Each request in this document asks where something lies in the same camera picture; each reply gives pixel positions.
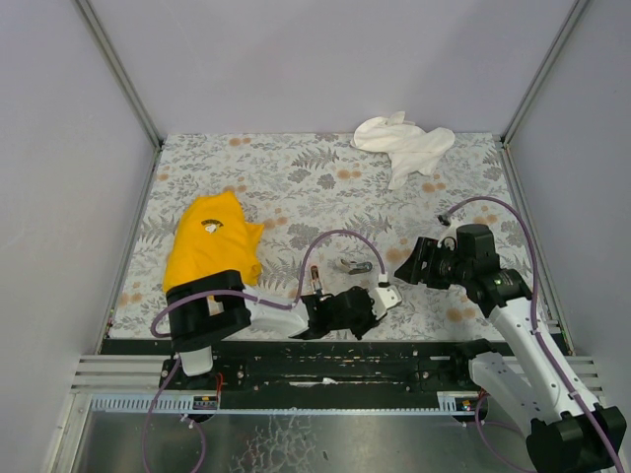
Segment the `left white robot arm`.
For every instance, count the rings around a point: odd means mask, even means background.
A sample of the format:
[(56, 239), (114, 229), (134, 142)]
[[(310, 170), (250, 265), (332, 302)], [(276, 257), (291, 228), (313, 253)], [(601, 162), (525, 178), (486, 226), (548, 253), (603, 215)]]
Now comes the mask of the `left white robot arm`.
[(362, 339), (387, 314), (382, 295), (381, 287), (354, 286), (285, 303), (263, 297), (238, 271), (227, 270), (167, 291), (169, 336), (185, 375), (198, 376), (213, 370), (215, 344), (248, 327), (299, 340), (346, 329)]

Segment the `beige stapler magazine part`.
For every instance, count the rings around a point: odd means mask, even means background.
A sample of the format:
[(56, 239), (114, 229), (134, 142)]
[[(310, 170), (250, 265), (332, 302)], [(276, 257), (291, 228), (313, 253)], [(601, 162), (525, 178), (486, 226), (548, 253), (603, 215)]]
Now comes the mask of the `beige stapler magazine part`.
[(373, 264), (370, 261), (354, 261), (340, 258), (337, 261), (338, 268), (349, 275), (358, 275), (370, 273), (373, 270)]

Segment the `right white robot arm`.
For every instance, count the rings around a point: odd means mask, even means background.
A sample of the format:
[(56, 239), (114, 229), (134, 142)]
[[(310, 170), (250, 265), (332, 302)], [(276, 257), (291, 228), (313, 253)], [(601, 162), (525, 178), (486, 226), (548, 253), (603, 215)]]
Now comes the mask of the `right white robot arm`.
[(521, 373), (506, 366), (486, 340), (460, 345), (454, 355), (456, 370), (511, 416), (526, 438), (535, 471), (623, 469), (623, 414), (602, 406), (572, 369), (538, 318), (533, 291), (518, 271), (502, 267), (487, 226), (467, 224), (443, 239), (418, 238), (394, 275), (431, 289), (464, 288), (503, 336)]

